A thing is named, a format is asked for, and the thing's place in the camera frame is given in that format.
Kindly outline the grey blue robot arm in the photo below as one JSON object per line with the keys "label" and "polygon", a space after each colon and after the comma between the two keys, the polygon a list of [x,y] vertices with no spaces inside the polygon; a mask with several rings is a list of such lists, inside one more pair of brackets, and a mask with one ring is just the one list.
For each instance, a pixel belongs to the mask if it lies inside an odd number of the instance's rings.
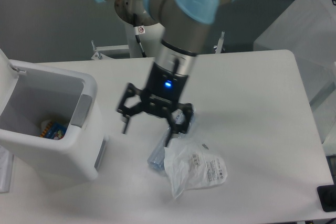
{"label": "grey blue robot arm", "polygon": [[145,112],[165,118],[170,134],[186,133],[193,116],[179,99],[200,54],[218,7],[234,0],[141,0],[146,14],[164,27],[143,89],[129,83],[117,111],[125,123]]}

